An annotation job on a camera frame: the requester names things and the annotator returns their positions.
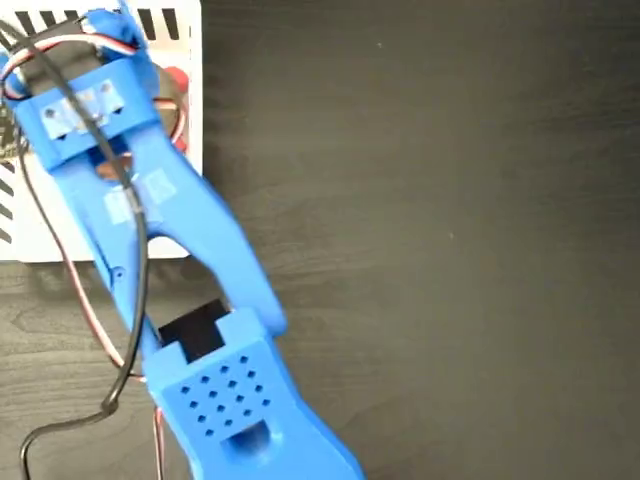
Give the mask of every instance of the wire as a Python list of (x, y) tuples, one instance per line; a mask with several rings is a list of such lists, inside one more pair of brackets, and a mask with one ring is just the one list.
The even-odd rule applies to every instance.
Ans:
[[(22, 131), (20, 129), (18, 129), (16, 133), (16, 142), (18, 145), (22, 143)], [(87, 293), (84, 287), (82, 286), (80, 275), (78, 274), (78, 269), (76, 268), (75, 263), (69, 257), (69, 254), (67, 253), (67, 249), (62, 243), (62, 239), (56, 232), (56, 229), (53, 226), (53, 223), (51, 222), (51, 220), (49, 219), (49, 215), (47, 215), (47, 212), (42, 204), (42, 201), (40, 200), (40, 196), (38, 195), (36, 189), (33, 186), (33, 182), (31, 181), (31, 175), (29, 174), (29, 170), (27, 169), (27, 163), (24, 158), (26, 145), (22, 148), (21, 147), (18, 147), (18, 148), (19, 148), (18, 160), (20, 162), (19, 166), (22, 172), (22, 177), (24, 179), (25, 185), (27, 186), (27, 190), (29, 191), (29, 194), (33, 198), (33, 201), (36, 205), (36, 208), (38, 209), (40, 216), (42, 217), (42, 220), (47, 226), (49, 233), (53, 237), (53, 240), (56, 243), (58, 250), (60, 251), (60, 254), (62, 255), (62, 259), (64, 261), (64, 264), (67, 267), (67, 270), (69, 271), (69, 274), (71, 275), (72, 283), (76, 291), (76, 294), (78, 296), (78, 300), (80, 301), (82, 312), (87, 321), (87, 324), (89, 325), (91, 332), (96, 337), (96, 340), (102, 345), (102, 348), (104, 349), (105, 353), (111, 359), (111, 362), (113, 363), (113, 365), (116, 366), (117, 368), (120, 368), (124, 364), (124, 360), (122, 359), (120, 352), (118, 352), (113, 342), (111, 341), (111, 338), (109, 338), (109, 334), (107, 334), (107, 332), (104, 330), (102, 323), (100, 323), (100, 320), (98, 319), (98, 316), (96, 315), (95, 310), (93, 309), (93, 306), (91, 305), (91, 302), (87, 297)], [(136, 374), (132, 372), (130, 376), (132, 378), (135, 378), (140, 383), (146, 383), (146, 378), (140, 374)], [(156, 451), (156, 472), (157, 472), (158, 480), (164, 480), (164, 470), (165, 470), (165, 441), (164, 441), (163, 423), (164, 423), (164, 417), (162, 415), (162, 411), (160, 410), (160, 408), (156, 407), (153, 412), (153, 438), (154, 438), (154, 445), (155, 445), (155, 451)]]
[[(142, 336), (142, 328), (144, 325), (147, 299), (147, 281), (149, 275), (148, 233), (146, 219), (140, 202), (140, 198), (131, 182), (131, 178), (124, 169), (124, 166), (118, 162), (118, 159), (113, 152), (111, 145), (109, 144), (109, 140), (104, 136), (100, 128), (91, 118), (91, 115), (87, 112), (86, 108), (84, 108), (82, 103), (75, 96), (73, 89), (67, 83), (60, 70), (58, 70), (55, 64), (44, 53), (38, 50), (38, 48), (28, 37), (24, 36), (12, 25), (1, 19), (0, 30), (16, 39), (21, 46), (27, 48), (33, 54), (34, 58), (44, 69), (45, 73), (55, 83), (56, 87), (62, 91), (63, 95), (69, 101), (71, 106), (76, 110), (77, 114), (84, 122), (87, 130), (97, 142), (100, 151), (105, 157), (105, 160), (111, 162), (112, 167), (118, 177), (119, 182), (122, 184), (123, 191), (125, 192), (127, 200), (129, 201), (129, 204), (131, 206), (133, 218), (136, 225), (136, 234), (138, 237), (138, 286), (136, 292), (133, 327), (131, 329), (131, 334), (129, 337), (129, 345), (127, 347), (127, 353), (124, 358), (124, 364), (122, 368), (120, 368), (115, 382), (102, 401), (100, 412), (75, 420), (68, 420), (65, 422), (45, 425), (43, 427), (36, 428), (29, 435), (27, 435), (20, 448), (20, 462), (22, 467), (23, 479), (31, 480), (31, 475), (29, 472), (28, 452), (29, 448), (35, 440), (43, 435), (47, 435), (50, 433), (67, 431), (87, 425), (93, 425), (110, 417), (118, 409), (118, 400), (120, 398), (120, 395), (124, 391), (127, 380), (129, 378), (129, 374), (133, 370), (133, 366), (136, 361), (138, 347), (140, 345), (140, 339)], [(25, 150), (22, 142), (18, 144), (18, 151), (20, 155), (24, 156)]]
[[(131, 56), (137, 51), (131, 45), (127, 45), (126, 43), (123, 43), (115, 38), (108, 37), (99, 33), (57, 35), (54, 37), (39, 40), (34, 43), (34, 46), (41, 52), (46, 52), (47, 50), (50, 50), (51, 48), (65, 42), (89, 43), (94, 47), (108, 48), (109, 50), (113, 50), (114, 52), (118, 52), (122, 55), (127, 56)], [(33, 53), (28, 48), (18, 50), (16, 53), (11, 55), (4, 68), (2, 69), (2, 73), (0, 73), (0, 97), (3, 95), (3, 93), (12, 100), (19, 100), (26, 96), (13, 91), (10, 86), (5, 86), (5, 82), (9, 75), (11, 75), (11, 73), (16, 68), (18, 68), (20, 65), (31, 58), (33, 58)]]

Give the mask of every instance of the perforated blue block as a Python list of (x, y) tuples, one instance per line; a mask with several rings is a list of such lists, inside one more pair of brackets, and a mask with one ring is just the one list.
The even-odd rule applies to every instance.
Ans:
[(147, 357), (148, 387), (196, 480), (359, 480), (357, 461), (304, 403), (250, 309), (217, 322), (225, 346), (187, 364), (179, 343)]

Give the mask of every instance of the hole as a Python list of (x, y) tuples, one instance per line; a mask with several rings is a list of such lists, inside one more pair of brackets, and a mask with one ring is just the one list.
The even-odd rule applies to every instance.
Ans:
[(222, 449), (233, 463), (260, 464), (267, 458), (267, 452), (277, 445), (277, 437), (261, 421), (222, 442)]
[(142, 28), (144, 29), (144, 33), (147, 36), (147, 40), (155, 40), (156, 29), (153, 26), (151, 10), (149, 10), (148, 8), (139, 8), (138, 15), (140, 15), (140, 22), (142, 23)]
[[(127, 156), (121, 156), (118, 158), (118, 161), (122, 164), (122, 167), (129, 171), (133, 165), (133, 158)], [(113, 169), (113, 165), (109, 162), (102, 162), (100, 165), (96, 167), (96, 173), (98, 176), (104, 180), (117, 180), (118, 175), (116, 171)]]
[(178, 20), (176, 19), (176, 11), (173, 8), (163, 8), (162, 16), (164, 23), (167, 24), (169, 30), (169, 38), (171, 40), (180, 40), (180, 32), (178, 31)]
[(18, 17), (18, 20), (27, 35), (33, 35), (36, 33), (36, 29), (33, 28), (33, 23), (31, 23), (29, 12), (16, 12), (16, 17)]
[(40, 12), (40, 16), (47, 27), (53, 27), (56, 24), (56, 17), (53, 16), (52, 11)]

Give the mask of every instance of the dark wooden table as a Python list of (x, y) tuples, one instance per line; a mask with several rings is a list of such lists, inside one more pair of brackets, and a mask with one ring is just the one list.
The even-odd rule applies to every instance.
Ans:
[[(638, 478), (637, 2), (218, 0), (204, 16), (208, 176), (288, 310), (303, 395), (368, 478)], [(151, 313), (214, 289), (155, 265)], [(0, 322), (0, 476), (16, 480), (23, 435), (93, 411), (114, 372), (58, 267), (0, 267)], [(122, 403), (39, 443), (34, 479), (154, 478), (147, 395)], [(169, 460), (189, 478), (174, 442)]]

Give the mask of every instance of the red object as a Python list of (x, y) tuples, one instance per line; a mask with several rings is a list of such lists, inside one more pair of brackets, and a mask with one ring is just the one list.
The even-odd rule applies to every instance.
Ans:
[(173, 77), (173, 81), (178, 85), (180, 93), (187, 93), (189, 91), (189, 76), (184, 73), (184, 70), (181, 70), (178, 67), (168, 67), (164, 70)]

